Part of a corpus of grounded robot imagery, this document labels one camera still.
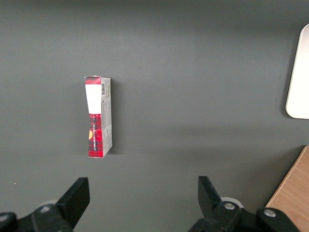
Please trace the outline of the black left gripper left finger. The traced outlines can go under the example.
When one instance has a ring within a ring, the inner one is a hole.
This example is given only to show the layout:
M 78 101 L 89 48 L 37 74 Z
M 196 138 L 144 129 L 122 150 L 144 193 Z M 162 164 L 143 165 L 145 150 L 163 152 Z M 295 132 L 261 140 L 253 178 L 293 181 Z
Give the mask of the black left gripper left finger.
M 18 220 L 19 232 L 71 232 L 90 202 L 87 177 L 78 178 L 55 203 L 40 205 Z

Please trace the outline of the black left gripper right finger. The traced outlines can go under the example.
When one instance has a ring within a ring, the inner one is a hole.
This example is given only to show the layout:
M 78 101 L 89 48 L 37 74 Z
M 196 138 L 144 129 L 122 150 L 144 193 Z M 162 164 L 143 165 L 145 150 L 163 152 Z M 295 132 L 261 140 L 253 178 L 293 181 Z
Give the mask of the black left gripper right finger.
M 254 216 L 236 203 L 223 201 L 207 176 L 198 177 L 198 203 L 203 218 L 190 232 L 255 232 Z

